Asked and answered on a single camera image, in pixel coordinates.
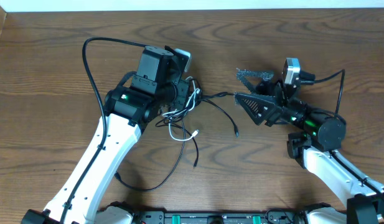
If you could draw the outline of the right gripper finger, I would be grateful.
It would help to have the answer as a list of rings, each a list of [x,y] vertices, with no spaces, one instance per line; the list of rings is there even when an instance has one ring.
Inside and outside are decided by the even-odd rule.
[[[235,100],[256,125],[263,121],[265,125],[273,125],[281,117],[281,105],[274,96],[235,93]]]
[[[236,78],[252,93],[264,93],[274,77],[269,70],[251,71],[238,69]]]

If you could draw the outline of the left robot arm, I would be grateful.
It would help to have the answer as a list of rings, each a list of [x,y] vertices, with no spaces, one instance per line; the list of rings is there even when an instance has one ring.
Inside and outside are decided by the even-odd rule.
[[[95,135],[56,196],[39,212],[28,210],[22,223],[131,223],[125,208],[98,207],[119,165],[163,106],[181,110],[189,102],[182,80],[191,54],[144,46],[138,69],[127,73],[104,100]]]

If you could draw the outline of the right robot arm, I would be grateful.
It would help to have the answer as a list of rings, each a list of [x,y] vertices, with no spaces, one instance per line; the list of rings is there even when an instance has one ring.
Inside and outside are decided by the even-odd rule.
[[[289,157],[320,178],[347,209],[340,221],[376,223],[384,219],[384,185],[374,181],[349,162],[340,152],[347,122],[337,110],[309,105],[297,97],[301,85],[319,81],[312,73],[239,70],[236,78],[249,93],[235,93],[235,101],[257,125],[290,124],[298,132],[288,135]]]

